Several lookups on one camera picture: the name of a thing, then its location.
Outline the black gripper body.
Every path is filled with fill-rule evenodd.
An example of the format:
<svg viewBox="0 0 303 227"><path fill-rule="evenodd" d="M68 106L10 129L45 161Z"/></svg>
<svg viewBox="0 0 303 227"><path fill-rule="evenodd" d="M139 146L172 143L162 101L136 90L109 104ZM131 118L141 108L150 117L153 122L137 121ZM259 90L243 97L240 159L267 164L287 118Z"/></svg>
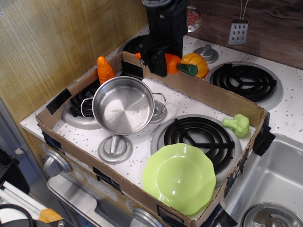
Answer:
<svg viewBox="0 0 303 227"><path fill-rule="evenodd" d="M164 52L182 56L183 36L187 34L185 0L143 0L147 13L149 35L143 40L143 51Z"/></svg>

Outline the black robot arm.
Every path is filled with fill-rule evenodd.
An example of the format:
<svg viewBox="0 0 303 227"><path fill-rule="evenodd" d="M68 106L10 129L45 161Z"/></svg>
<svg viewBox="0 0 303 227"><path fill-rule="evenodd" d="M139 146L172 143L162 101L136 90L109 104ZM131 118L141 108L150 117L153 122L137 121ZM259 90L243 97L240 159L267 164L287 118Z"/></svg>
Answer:
<svg viewBox="0 0 303 227"><path fill-rule="evenodd" d="M187 34L187 5L184 0L143 0L150 33L138 45L141 62L151 73L167 76L166 55L182 57Z"/></svg>

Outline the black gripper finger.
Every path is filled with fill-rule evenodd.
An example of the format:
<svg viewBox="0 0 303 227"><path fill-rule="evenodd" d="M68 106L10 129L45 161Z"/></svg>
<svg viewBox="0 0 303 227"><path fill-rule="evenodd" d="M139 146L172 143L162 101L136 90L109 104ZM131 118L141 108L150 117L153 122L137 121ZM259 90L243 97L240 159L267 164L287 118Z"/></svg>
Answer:
<svg viewBox="0 0 303 227"><path fill-rule="evenodd" d="M165 52L160 50L152 53L148 67L151 73L166 77L168 73Z"/></svg>
<svg viewBox="0 0 303 227"><path fill-rule="evenodd" d="M144 66L153 66L153 57L154 54L151 52L139 52L140 54L140 61Z"/></svg>

